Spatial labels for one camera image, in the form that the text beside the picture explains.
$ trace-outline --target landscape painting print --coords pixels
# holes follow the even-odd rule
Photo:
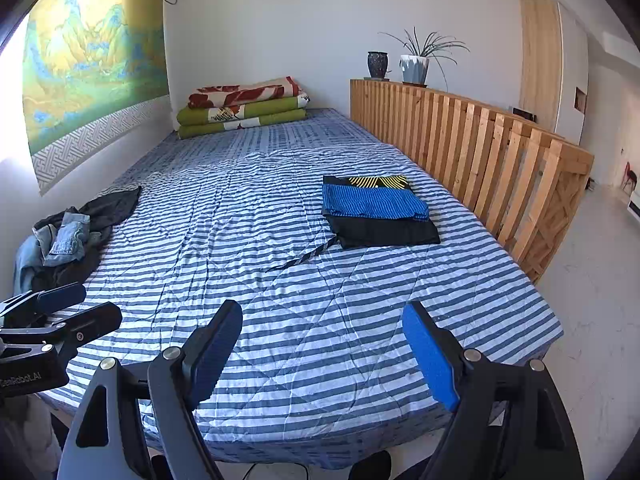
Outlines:
[[[31,10],[22,88],[31,155],[166,94],[162,0],[39,0]]]

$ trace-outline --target white tile floor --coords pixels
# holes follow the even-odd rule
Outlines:
[[[587,192],[538,289],[565,332],[545,363],[569,412],[586,480],[604,480],[640,426],[640,223],[614,192]],[[441,434],[389,450],[392,478],[430,455]],[[248,466],[220,469],[227,480],[241,480]],[[348,473],[311,468],[310,478],[346,480]],[[252,478],[300,480],[305,473],[259,465]]]

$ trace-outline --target green blanket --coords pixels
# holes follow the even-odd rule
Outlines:
[[[242,130],[244,128],[253,128],[254,126],[268,126],[268,124],[289,123],[291,121],[299,121],[306,117],[306,110],[299,108],[298,110],[290,110],[279,114],[263,115],[251,119],[242,119],[241,121],[227,121],[226,123],[201,124],[199,126],[181,126],[178,130],[178,137],[181,139],[191,139],[200,135],[216,134],[220,132],[228,132],[231,130]]]
[[[309,96],[301,92],[295,97],[284,97],[257,103],[222,108],[189,108],[178,112],[177,119],[181,126],[198,126],[200,124],[224,123],[242,119],[251,119],[265,115],[279,114],[290,110],[305,108]]]

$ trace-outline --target black shoe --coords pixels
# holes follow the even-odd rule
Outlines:
[[[354,464],[349,472],[349,480],[389,480],[391,476],[391,455],[380,451]]]

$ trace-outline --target potted plant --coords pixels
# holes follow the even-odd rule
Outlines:
[[[427,36],[424,44],[422,44],[422,48],[420,48],[420,41],[418,41],[415,27],[413,37],[406,29],[404,33],[408,41],[401,40],[387,32],[380,32],[380,34],[385,34],[394,38],[394,40],[398,40],[411,53],[410,55],[403,54],[400,56],[400,67],[402,68],[402,79],[404,82],[424,85],[427,79],[427,70],[429,69],[429,58],[433,57],[440,67],[444,82],[447,85],[447,91],[449,91],[449,83],[447,82],[447,77],[444,75],[440,59],[452,60],[457,65],[458,62],[451,57],[453,55],[451,49],[464,48],[467,52],[470,52],[466,44],[463,41],[458,41],[453,36],[441,36],[439,32],[432,32]]]

